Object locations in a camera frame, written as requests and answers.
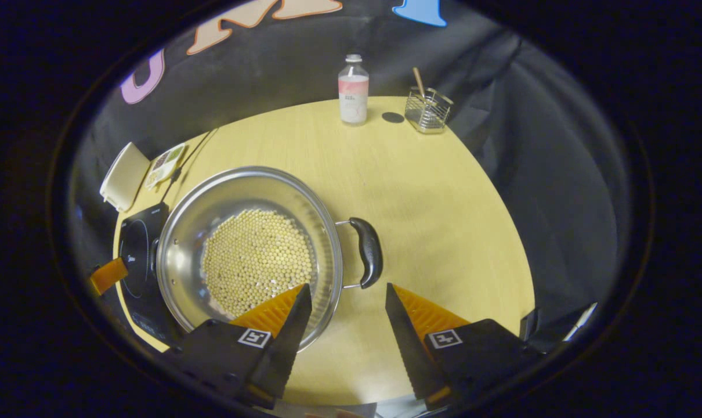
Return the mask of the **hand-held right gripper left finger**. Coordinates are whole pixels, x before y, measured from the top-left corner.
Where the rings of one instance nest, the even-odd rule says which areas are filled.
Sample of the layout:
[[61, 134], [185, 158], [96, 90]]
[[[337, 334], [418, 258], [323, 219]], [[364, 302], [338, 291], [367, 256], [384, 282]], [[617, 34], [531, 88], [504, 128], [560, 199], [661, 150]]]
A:
[[211, 396], [272, 409], [284, 394], [311, 313], [309, 285], [295, 286], [232, 322], [206, 320], [165, 359]]

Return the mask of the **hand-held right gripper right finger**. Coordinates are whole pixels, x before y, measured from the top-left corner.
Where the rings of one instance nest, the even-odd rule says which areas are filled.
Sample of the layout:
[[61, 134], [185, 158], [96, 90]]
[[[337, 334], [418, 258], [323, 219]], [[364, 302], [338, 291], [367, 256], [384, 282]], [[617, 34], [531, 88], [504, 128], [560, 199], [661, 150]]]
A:
[[385, 309], [414, 395], [430, 410], [473, 401], [537, 361], [497, 321], [470, 322], [396, 284]]

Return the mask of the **black induction cooktop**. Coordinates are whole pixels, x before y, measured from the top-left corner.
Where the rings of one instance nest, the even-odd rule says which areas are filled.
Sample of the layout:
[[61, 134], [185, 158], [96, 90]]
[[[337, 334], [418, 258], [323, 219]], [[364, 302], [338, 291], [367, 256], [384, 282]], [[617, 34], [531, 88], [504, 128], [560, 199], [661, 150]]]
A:
[[124, 219], [120, 224], [118, 255], [128, 270], [120, 284], [134, 325], [171, 346], [181, 342], [184, 328], [171, 315], [155, 270], [158, 243], [168, 212], [167, 204], [160, 202]]

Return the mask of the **steel pot with black handles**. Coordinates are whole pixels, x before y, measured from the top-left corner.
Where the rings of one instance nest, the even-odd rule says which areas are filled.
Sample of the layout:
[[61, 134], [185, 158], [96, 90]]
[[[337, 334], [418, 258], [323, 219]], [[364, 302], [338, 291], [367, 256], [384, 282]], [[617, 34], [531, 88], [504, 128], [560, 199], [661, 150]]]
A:
[[228, 322], [206, 287], [201, 269], [207, 238], [225, 220], [249, 209], [277, 211], [298, 223], [314, 256], [310, 287], [312, 313], [298, 351], [313, 344], [330, 324], [343, 282], [343, 251], [338, 227], [351, 226], [358, 235], [364, 272], [354, 287], [370, 288], [383, 271], [381, 240], [369, 222], [351, 217], [337, 221], [319, 196], [285, 171], [247, 166], [216, 174], [192, 189], [171, 209], [163, 226], [155, 272], [163, 299], [177, 323], [188, 333], [206, 320]]

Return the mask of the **pile of soybeans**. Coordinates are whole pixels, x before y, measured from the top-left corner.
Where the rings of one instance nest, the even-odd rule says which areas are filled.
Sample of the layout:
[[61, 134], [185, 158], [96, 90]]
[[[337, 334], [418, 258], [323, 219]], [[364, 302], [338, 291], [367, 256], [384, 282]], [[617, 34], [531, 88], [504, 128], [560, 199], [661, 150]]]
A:
[[207, 238], [201, 269], [227, 315], [237, 317], [314, 275], [309, 239], [277, 211], [249, 209], [223, 221]]

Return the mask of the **white box appliance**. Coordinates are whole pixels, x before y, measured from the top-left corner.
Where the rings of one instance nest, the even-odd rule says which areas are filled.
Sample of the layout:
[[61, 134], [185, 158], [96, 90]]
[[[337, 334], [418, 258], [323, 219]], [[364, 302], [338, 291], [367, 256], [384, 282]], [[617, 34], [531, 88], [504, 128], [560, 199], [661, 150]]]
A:
[[128, 211], [149, 166], [149, 159], [134, 143], [128, 143], [118, 153], [100, 186], [99, 194], [103, 202], [111, 204], [118, 212]]

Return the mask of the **white divided bean dish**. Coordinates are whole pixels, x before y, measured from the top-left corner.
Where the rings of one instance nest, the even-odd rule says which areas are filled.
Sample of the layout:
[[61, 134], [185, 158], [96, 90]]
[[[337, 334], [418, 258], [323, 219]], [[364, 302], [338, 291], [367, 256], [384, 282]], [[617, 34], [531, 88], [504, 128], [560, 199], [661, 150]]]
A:
[[154, 164], [150, 167], [149, 172], [144, 178], [144, 187], [147, 190], [152, 190], [158, 183], [163, 182], [173, 174], [180, 164], [180, 159], [182, 158], [185, 148], [186, 145], [182, 143], [181, 145], [170, 148], [170, 150], [165, 151], [165, 153], [160, 154], [160, 156], [155, 159]]

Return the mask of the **black flat object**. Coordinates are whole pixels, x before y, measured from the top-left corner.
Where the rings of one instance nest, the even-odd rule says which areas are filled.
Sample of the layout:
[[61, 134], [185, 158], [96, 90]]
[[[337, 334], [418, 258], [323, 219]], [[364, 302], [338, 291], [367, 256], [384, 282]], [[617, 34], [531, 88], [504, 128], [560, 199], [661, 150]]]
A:
[[591, 302], [552, 320], [547, 320], [541, 309], [532, 309], [520, 321], [519, 339], [546, 354], [559, 344], [570, 341], [590, 320], [597, 306], [597, 302]]

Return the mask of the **black backdrop cloth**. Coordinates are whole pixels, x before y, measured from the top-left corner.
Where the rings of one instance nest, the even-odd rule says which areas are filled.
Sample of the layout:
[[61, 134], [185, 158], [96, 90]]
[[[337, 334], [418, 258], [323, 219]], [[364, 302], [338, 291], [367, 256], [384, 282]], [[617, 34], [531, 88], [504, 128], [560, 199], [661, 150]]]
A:
[[207, 130], [337, 95], [359, 53], [375, 96], [417, 64], [454, 101], [448, 126], [494, 184], [547, 320], [608, 299], [631, 229], [624, 140], [582, 85], [465, 0], [238, 0], [118, 79], [84, 130], [64, 219], [78, 263], [107, 257], [115, 211], [99, 186], [134, 143], [154, 158]]

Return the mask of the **clear bottle with pink label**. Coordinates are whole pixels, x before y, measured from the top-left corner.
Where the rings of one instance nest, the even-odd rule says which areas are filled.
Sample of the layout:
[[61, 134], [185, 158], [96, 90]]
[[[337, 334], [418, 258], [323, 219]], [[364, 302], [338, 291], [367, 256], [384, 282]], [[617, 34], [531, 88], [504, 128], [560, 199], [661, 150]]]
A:
[[340, 119], [361, 126], [367, 121], [370, 75], [362, 68], [361, 55], [347, 55], [346, 66], [338, 74]]

